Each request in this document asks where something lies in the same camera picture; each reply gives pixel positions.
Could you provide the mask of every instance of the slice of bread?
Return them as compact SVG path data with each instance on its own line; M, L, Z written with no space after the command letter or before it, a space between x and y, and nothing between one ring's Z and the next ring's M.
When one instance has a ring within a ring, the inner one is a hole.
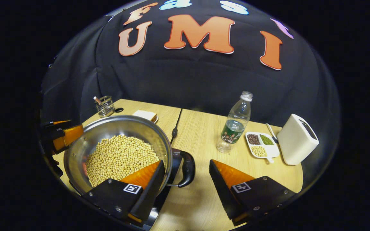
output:
M153 113L151 111L138 110L138 111L136 111L132 115L142 117L142 118L147 119L147 120L150 120L150 121L152 121L154 123L157 120L157 114L155 114L155 113Z

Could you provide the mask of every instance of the pot handle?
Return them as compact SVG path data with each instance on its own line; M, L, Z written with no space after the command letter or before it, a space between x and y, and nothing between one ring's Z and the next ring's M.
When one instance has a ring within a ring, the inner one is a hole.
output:
M166 184L167 186L178 186L178 188L182 188L187 186L194 180L195 177L194 158L188 152L181 151L180 154L184 159L184 163L182 164L183 178L178 184Z

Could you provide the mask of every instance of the stainless steel pot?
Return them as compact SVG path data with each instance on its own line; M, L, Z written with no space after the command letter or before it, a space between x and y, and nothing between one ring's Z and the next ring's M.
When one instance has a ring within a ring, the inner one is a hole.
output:
M160 127L141 117L133 115L116 115L97 120L84 128L84 134L72 143L64 153L64 167L72 186L81 195L90 191L93 187L89 183L84 171L84 164L88 155L94 152L97 143L102 139L124 134L134 136L149 143L158 158L163 160L165 176L160 186L159 193L166 186L172 171L172 148L166 134ZM178 185L184 187L192 182L195 175L195 162L191 154L181 151L184 158L182 164L183 180Z

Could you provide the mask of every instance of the pen holder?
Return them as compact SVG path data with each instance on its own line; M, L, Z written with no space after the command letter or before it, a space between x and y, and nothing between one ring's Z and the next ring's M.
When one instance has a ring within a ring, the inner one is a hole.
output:
M101 104L97 104L97 111L101 118L108 117L115 111L111 96L100 98Z

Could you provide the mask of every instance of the white box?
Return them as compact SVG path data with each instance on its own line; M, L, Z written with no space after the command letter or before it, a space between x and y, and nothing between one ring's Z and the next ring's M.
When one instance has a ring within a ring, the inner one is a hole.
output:
M289 165L301 163L319 144L312 128L296 114L291 114L277 138L284 161Z

